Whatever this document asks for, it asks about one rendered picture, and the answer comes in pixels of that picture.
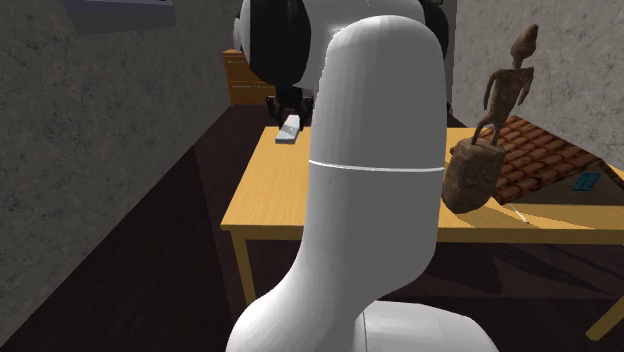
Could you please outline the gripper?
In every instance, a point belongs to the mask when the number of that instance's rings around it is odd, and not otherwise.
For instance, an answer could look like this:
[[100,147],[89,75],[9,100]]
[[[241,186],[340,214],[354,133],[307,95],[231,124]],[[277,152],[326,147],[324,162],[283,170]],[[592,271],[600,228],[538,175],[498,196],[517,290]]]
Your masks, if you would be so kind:
[[276,95],[266,98],[269,116],[279,123],[285,109],[293,109],[299,116],[299,130],[302,131],[306,122],[311,118],[314,106],[312,97],[303,97],[303,90],[299,87],[277,87]]

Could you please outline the white flat rectangular block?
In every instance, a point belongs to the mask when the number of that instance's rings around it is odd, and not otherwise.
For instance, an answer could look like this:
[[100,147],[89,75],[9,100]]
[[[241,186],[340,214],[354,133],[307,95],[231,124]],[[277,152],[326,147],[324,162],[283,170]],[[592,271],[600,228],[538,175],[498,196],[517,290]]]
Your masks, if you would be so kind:
[[276,144],[295,144],[300,132],[300,117],[290,114],[280,127],[276,137]]

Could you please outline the red tile-patterned box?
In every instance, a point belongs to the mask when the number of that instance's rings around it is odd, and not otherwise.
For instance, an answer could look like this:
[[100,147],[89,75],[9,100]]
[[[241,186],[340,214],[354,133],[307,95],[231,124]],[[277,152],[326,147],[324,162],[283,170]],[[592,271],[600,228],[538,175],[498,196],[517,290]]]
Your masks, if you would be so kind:
[[506,203],[624,205],[624,176],[601,158],[519,117],[503,124],[506,151],[493,198]]

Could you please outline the grey wall window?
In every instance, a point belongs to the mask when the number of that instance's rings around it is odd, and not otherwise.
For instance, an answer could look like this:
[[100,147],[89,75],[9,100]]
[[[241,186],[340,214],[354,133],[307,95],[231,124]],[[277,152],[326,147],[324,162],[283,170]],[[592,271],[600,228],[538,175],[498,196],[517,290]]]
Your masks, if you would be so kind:
[[78,34],[103,34],[176,26],[172,0],[63,0]]

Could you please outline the wooden chest of drawers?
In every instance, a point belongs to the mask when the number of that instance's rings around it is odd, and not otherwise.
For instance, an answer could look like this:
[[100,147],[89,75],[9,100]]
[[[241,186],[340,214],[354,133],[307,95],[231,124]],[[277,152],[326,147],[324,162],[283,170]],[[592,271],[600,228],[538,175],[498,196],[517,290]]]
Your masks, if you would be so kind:
[[228,49],[222,53],[232,106],[263,105],[274,96],[275,87],[261,81],[250,69],[242,52]]

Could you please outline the wooden table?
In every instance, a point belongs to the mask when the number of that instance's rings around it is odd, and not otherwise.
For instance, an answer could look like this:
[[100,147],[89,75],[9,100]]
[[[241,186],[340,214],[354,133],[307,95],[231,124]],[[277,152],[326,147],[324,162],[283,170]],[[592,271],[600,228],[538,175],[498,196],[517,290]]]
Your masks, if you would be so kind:
[[[308,187],[309,131],[293,145],[276,144],[277,128],[264,129],[221,222],[230,232],[246,303],[256,298],[247,241],[298,240],[302,236]],[[624,206],[513,205],[524,223],[494,200],[455,215],[440,209],[443,243],[624,245]]]

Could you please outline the brown wooden human figure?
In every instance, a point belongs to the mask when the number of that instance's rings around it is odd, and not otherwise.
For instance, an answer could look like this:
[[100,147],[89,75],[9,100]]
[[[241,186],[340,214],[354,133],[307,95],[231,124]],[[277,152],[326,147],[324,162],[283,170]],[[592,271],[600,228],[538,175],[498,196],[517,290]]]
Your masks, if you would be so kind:
[[513,42],[512,67],[493,72],[483,97],[485,116],[478,122],[472,137],[460,140],[445,170],[442,200],[455,214],[482,207],[494,194],[506,151],[498,144],[503,125],[512,109],[524,102],[535,69],[523,61],[537,49],[539,26],[528,26]]

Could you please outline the white pen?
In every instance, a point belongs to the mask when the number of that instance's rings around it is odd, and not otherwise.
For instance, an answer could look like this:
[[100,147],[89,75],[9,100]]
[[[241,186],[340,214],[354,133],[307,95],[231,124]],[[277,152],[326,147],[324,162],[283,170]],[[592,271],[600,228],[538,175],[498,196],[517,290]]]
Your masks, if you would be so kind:
[[528,221],[528,219],[522,214],[520,213],[511,203],[507,203],[505,204],[505,207],[508,208],[509,210],[513,211],[519,219],[521,219],[524,223],[530,224],[530,222]]

